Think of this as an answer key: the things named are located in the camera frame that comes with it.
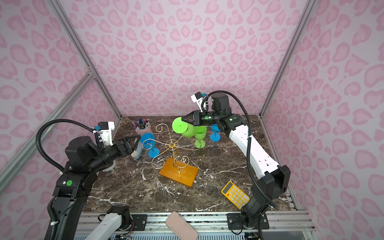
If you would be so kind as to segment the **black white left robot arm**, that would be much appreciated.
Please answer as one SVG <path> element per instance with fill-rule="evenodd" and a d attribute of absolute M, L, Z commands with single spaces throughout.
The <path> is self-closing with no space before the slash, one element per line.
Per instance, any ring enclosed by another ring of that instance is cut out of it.
<path fill-rule="evenodd" d="M 72 240 L 98 172 L 112 166 L 113 161 L 131 155 L 141 136 L 130 136 L 113 141 L 100 149 L 89 136 L 77 137 L 65 149 L 67 170 L 59 177 L 49 201 L 50 216 L 46 240 Z"/>

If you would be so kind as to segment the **green glass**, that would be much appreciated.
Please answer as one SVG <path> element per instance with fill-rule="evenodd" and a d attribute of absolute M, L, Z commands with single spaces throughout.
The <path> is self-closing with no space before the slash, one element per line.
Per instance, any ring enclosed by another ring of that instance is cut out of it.
<path fill-rule="evenodd" d="M 194 137 L 196 138 L 195 146 L 198 149 L 202 149 L 206 146 L 206 142 L 204 141 L 207 133 L 207 127 L 206 126 L 195 126 L 194 127 L 195 134 Z"/>
<path fill-rule="evenodd" d="M 175 133 L 181 134 L 186 138 L 192 138 L 195 135 L 195 127 L 182 121 L 181 117 L 174 119 L 172 129 Z"/>

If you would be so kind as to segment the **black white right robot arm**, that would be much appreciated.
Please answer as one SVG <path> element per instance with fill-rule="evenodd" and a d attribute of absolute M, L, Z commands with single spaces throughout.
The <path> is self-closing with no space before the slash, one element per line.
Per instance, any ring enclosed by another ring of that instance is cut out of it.
<path fill-rule="evenodd" d="M 279 208 L 274 200 L 287 191 L 291 170 L 276 162 L 255 139 L 250 117 L 234 94 L 197 92 L 191 99 L 199 109 L 182 117 L 182 121 L 195 127 L 218 125 L 245 155 L 253 185 L 250 200 L 241 207 L 240 220 L 245 228 L 259 227 L 270 207 Z"/>

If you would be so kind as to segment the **blue glass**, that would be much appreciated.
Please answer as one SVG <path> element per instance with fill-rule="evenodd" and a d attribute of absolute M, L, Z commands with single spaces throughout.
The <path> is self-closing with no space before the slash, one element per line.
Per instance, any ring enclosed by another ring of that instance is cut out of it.
<path fill-rule="evenodd" d="M 146 133 L 141 137 L 142 147 L 145 150 L 148 150 L 148 155 L 150 158 L 155 158 L 160 154 L 160 150 L 156 148 L 156 141 L 152 133 Z"/>
<path fill-rule="evenodd" d="M 218 125 L 214 124 L 213 126 L 211 126 L 211 130 L 212 130 L 212 133 L 210 135 L 211 141 L 218 142 L 221 139 L 220 129 L 219 129 Z"/>

